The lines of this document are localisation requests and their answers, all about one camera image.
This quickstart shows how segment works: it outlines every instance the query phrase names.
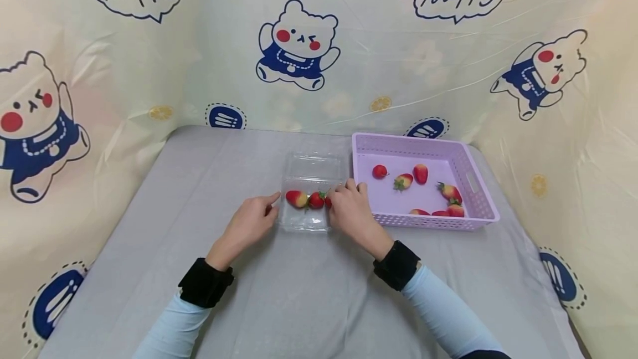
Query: patterned backdrop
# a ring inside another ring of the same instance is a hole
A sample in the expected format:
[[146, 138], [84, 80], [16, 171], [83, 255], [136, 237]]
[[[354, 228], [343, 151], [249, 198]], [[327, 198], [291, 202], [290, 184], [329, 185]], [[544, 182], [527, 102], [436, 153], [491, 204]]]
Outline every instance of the patterned backdrop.
[[637, 0], [0, 1], [3, 357], [185, 124], [473, 142], [592, 355], [635, 354]]

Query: hand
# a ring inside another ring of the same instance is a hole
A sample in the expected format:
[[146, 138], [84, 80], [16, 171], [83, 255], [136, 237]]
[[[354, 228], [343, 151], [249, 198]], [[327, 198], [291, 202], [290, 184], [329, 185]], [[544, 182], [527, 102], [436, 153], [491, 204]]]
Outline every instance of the hand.
[[280, 195], [276, 192], [268, 197], [246, 199], [226, 226], [224, 234], [211, 247], [206, 263], [219, 271], [226, 271], [239, 254], [266, 236], [277, 219], [279, 208], [272, 205]]
[[370, 211], [368, 203], [368, 185], [350, 178], [346, 185], [339, 185], [328, 192], [332, 208], [328, 211], [330, 225], [368, 251], [377, 261], [381, 261], [390, 252], [394, 241], [378, 224]]

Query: arm sleeve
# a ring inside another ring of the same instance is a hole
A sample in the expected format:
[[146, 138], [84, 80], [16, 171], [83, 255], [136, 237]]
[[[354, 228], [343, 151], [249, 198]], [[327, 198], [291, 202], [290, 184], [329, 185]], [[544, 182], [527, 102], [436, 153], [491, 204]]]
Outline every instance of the arm sleeve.
[[148, 331], [133, 359], [188, 359], [210, 309], [182, 301], [175, 294]]
[[450, 358], [460, 359], [475, 351], [494, 354], [477, 356], [481, 358], [508, 358], [470, 307], [426, 266], [416, 271], [402, 294]]

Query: gray table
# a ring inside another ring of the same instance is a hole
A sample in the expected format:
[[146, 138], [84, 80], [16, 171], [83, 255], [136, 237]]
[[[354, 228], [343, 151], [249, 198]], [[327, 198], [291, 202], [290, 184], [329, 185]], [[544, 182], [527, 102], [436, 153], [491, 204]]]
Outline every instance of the gray table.
[[[42, 359], [130, 358], [194, 258], [248, 196], [281, 186], [290, 150], [350, 156], [349, 137], [185, 127], [150, 174], [71, 302]], [[390, 229], [516, 359], [582, 358], [536, 247], [482, 155], [501, 213], [478, 232]], [[277, 233], [234, 264], [196, 358], [447, 358], [372, 259], [337, 233]]]

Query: wrist strap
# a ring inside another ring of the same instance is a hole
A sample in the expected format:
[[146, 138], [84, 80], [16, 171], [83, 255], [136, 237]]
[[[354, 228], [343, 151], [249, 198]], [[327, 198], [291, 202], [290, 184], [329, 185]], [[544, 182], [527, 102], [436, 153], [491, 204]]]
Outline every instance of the wrist strap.
[[180, 298], [201, 308], [212, 308], [235, 280], [233, 268], [219, 271], [208, 265], [203, 258], [197, 258], [177, 285], [181, 287]]
[[417, 257], [402, 242], [396, 240], [390, 252], [381, 262], [374, 261], [374, 274], [379, 276], [388, 286], [396, 291], [402, 291], [416, 273]]

